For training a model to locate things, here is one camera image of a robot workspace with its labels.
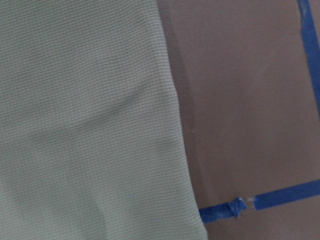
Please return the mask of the olive green long-sleeve shirt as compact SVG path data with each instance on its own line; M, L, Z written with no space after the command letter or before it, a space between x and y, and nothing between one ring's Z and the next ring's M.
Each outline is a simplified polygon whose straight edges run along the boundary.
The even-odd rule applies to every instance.
M0 237L207 239L156 1L1 1Z

